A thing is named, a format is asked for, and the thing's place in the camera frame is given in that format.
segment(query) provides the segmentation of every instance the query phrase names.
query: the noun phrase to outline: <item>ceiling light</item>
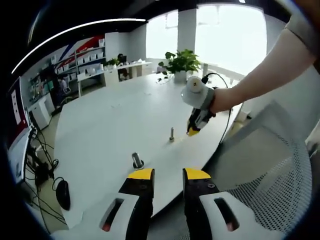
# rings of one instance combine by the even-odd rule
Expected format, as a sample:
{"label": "ceiling light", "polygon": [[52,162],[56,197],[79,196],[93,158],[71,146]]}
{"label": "ceiling light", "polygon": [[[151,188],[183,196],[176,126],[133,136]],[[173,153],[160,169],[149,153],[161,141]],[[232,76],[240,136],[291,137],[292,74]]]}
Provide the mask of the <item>ceiling light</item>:
{"label": "ceiling light", "polygon": [[38,48],[40,48],[41,46],[43,46],[44,44],[46,44],[47,42],[51,41],[52,39],[65,34],[69,31],[78,29],[78,28],[82,28],[85,26],[89,26],[89,25],[93,25],[93,24],[101,24],[101,23],[108,23],[108,22],[125,22],[125,21],[129,21],[129,22],[145,22],[145,19],[139,19],[139,18],[116,18],[116,19],[105,19],[105,20],[99,20],[99,21],[93,21],[93,22],[88,22],[88,23],[84,23],[81,24],[79,26],[74,26],[71,27],[67,30],[64,30],[62,32],[57,33],[56,35],[48,38],[47,40],[43,41],[42,43],[40,43],[38,46],[36,46],[34,49],[32,49],[27,55],[24,56],[24,58],[22,58],[22,60],[14,67],[14,69],[12,70],[11,74],[14,74],[15,70],[17,70],[17,68],[20,66],[20,64],[26,60],[27,57],[29,57],[33,52],[35,52]]}

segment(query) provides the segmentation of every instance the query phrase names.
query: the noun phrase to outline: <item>white cap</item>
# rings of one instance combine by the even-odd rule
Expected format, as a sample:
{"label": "white cap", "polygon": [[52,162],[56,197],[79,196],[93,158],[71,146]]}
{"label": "white cap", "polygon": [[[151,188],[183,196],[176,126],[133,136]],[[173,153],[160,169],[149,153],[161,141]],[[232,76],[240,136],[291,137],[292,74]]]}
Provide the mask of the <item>white cap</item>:
{"label": "white cap", "polygon": [[181,97],[186,104],[200,109],[207,97],[208,90],[209,88],[201,81],[201,78],[191,76],[181,91]]}

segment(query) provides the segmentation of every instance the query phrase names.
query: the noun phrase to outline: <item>monitor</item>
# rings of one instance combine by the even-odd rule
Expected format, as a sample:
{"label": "monitor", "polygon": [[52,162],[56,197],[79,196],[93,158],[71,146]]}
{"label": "monitor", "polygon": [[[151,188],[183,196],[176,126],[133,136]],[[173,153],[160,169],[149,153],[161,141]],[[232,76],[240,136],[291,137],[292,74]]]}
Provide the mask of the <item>monitor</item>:
{"label": "monitor", "polygon": [[119,57],[119,62],[125,64],[127,62],[127,56]]}
{"label": "monitor", "polygon": [[14,81],[5,98],[6,147],[13,179],[16,184],[25,179],[26,151],[31,128],[21,96],[21,79]]}

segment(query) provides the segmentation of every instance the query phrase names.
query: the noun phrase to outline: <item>white shelf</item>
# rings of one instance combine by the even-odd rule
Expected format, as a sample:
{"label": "white shelf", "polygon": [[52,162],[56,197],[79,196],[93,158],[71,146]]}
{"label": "white shelf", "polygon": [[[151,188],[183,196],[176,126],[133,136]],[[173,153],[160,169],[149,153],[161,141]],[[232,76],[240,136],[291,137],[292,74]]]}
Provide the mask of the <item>white shelf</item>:
{"label": "white shelf", "polygon": [[71,58],[74,58],[74,57],[75,57],[75,55],[68,56],[68,57],[66,57],[65,59],[62,59],[62,60],[60,60],[60,61],[57,61],[56,63],[54,63],[54,64],[52,64],[52,65],[60,64],[60,63],[62,63],[62,62],[64,62],[64,61],[66,61],[66,60],[68,60],[68,59],[71,59]]}
{"label": "white shelf", "polygon": [[104,49],[105,46],[98,46],[98,47],[94,47],[94,48],[91,48],[91,49],[87,49],[85,51],[81,51],[81,52],[77,52],[77,55],[79,54],[85,54],[87,52],[91,52],[91,51],[94,51],[94,50],[98,50],[98,49]]}
{"label": "white shelf", "polygon": [[58,75],[60,75],[60,74],[64,74],[64,73],[66,73],[66,72],[68,72],[68,71],[70,71],[70,70],[72,70],[72,69],[75,69],[76,68],[76,66],[72,66],[72,67],[69,67],[69,69],[68,70],[65,70],[65,71],[63,71],[63,72],[60,72],[60,73],[57,73]]}
{"label": "white shelf", "polygon": [[93,60],[90,60],[90,61],[87,61],[87,62],[84,62],[84,63],[81,63],[81,64],[78,64],[78,68],[82,65],[85,65],[85,64],[89,64],[91,62],[94,62],[94,61],[97,61],[97,60],[101,60],[101,59],[104,59],[105,57],[100,57],[100,58],[96,58],[96,59],[93,59]]}

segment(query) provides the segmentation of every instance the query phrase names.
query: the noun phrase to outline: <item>round table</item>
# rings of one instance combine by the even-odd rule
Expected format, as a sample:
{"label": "round table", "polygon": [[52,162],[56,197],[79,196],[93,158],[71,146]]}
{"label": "round table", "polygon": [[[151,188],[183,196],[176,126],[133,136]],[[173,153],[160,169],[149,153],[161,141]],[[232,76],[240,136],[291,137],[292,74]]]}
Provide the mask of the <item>round table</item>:
{"label": "round table", "polygon": [[[183,168],[202,169],[216,151],[229,111],[218,113],[200,133],[189,137],[192,107],[182,101],[184,84],[158,81],[159,77],[136,77],[63,106],[54,157],[59,159],[55,177],[69,184],[71,207],[62,210],[69,228],[105,194],[119,191],[134,171],[132,153],[139,154],[144,168],[155,169],[155,215],[183,191]],[[225,87],[222,80],[215,80],[214,85]],[[228,129],[240,108],[233,108]],[[174,142],[169,141],[171,127]]]}

